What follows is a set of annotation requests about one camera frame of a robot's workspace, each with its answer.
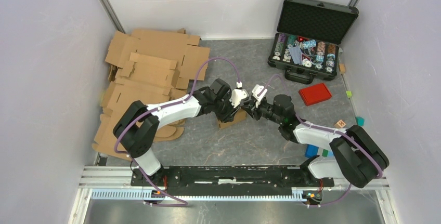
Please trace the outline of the brown cardboard box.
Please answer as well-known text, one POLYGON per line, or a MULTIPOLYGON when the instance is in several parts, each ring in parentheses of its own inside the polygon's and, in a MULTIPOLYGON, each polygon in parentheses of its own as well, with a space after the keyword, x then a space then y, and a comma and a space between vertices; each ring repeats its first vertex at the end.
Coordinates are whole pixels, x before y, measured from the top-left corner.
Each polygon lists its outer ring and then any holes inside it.
POLYGON ((219 129, 225 129, 227 127, 230 127, 232 125, 238 124, 240 122, 243 122, 247 117, 247 113, 245 110, 240 109, 233 117, 233 120, 231 122, 221 122, 217 121, 217 126, 219 129))

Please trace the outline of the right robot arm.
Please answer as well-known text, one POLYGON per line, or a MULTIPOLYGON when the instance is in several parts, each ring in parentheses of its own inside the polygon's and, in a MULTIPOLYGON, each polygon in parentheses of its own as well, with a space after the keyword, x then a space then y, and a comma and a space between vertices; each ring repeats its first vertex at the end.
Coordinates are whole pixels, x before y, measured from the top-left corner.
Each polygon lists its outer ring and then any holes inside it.
POLYGON ((266 98, 251 97, 242 109, 255 120, 265 118, 278 124, 279 132, 288 141, 332 152, 330 157, 313 159, 301 171, 301 182, 308 187, 315 186, 322 178, 345 178, 363 188, 381 178, 390 165, 388 157, 361 126, 331 128, 313 124, 297 115, 290 96, 277 95, 272 103, 266 98))

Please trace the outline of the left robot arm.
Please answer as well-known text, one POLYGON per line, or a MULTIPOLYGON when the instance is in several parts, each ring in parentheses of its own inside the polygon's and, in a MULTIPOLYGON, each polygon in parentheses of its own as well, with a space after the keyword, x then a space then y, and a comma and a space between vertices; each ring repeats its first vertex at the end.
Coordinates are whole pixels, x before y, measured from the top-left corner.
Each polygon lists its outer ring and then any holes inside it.
POLYGON ((117 138, 114 147, 122 145, 144 172, 145 182, 158 186, 163 181, 162 164, 151 148, 157 131, 173 122, 210 113, 223 123, 231 122, 248 96, 240 82, 232 89, 218 78, 210 86, 193 89, 176 100, 159 104, 134 101, 113 128, 117 138))

